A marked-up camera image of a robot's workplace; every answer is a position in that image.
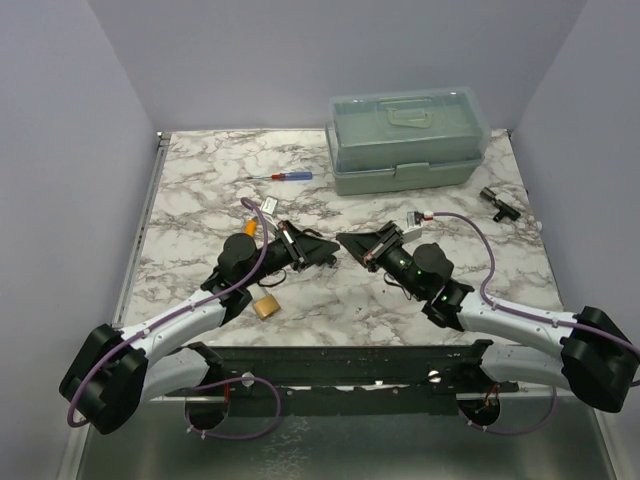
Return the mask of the black padlock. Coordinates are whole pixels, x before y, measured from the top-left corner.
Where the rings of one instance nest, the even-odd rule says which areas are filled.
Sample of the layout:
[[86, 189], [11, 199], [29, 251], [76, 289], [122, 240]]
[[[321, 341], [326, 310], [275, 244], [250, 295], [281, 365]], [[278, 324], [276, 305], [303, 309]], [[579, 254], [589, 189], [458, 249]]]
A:
[[[320, 232], [318, 232], [316, 230], [313, 230], [311, 228], [305, 228], [304, 230], [302, 230], [302, 233], [306, 234], [306, 235], [313, 235], [313, 236], [319, 237], [319, 238], [323, 237], [323, 235]], [[336, 262], [337, 262], [337, 258], [333, 254], [331, 254], [331, 255], [326, 256], [321, 261], [317, 262], [316, 265], [317, 266], [326, 266], [326, 267], [329, 267], [329, 268], [333, 268], [335, 266]]]

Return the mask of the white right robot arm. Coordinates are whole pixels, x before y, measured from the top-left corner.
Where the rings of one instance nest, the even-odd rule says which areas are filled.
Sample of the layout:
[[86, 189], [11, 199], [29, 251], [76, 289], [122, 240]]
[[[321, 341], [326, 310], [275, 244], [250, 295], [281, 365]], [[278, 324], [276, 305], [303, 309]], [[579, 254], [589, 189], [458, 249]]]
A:
[[494, 381], [537, 383], [571, 391], [598, 410], [622, 410], [639, 367], [639, 353], [602, 310], [541, 310], [491, 298], [453, 279], [454, 265], [436, 243], [404, 248], [394, 224], [369, 233], [340, 233], [338, 242], [364, 268], [384, 270], [441, 328], [485, 333], [507, 340], [464, 362], [460, 379], [480, 392]]

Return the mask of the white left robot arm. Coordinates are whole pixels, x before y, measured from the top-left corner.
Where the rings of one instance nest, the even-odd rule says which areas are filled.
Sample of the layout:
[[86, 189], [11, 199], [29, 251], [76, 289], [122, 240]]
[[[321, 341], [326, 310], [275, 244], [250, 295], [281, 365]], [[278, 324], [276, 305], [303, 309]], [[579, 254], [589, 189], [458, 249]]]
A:
[[250, 286], [287, 267], [331, 265], [339, 245], [281, 222], [258, 246], [246, 233], [228, 237], [212, 274], [186, 300], [150, 320], [115, 329], [101, 324], [86, 337], [59, 386], [68, 424], [106, 435], [140, 403], [176, 390], [214, 393], [220, 368], [188, 347], [196, 336], [235, 319], [252, 300]]

